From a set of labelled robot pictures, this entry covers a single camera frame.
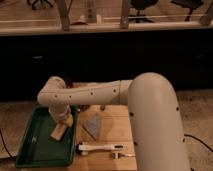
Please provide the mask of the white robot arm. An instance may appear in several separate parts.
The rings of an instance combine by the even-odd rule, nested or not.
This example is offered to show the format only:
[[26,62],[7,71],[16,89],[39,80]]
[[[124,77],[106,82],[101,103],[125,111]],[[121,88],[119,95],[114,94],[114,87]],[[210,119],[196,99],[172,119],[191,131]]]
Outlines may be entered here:
[[74,88],[52,76],[39,91],[37,101],[57,121],[66,117],[71,104],[125,105],[136,144],[137,170],[191,171],[176,93],[168,79],[158,73]]

